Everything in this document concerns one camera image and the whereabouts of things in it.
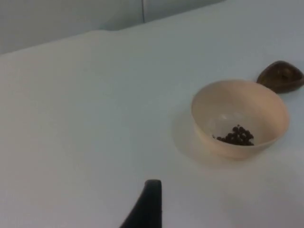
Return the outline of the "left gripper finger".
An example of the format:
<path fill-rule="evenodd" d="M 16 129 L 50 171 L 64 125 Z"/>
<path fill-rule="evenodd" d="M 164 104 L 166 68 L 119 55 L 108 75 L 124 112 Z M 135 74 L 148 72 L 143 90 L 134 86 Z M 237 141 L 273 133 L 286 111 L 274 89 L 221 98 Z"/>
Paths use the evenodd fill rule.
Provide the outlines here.
<path fill-rule="evenodd" d="M 162 182 L 147 180 L 122 228 L 162 228 Z"/>

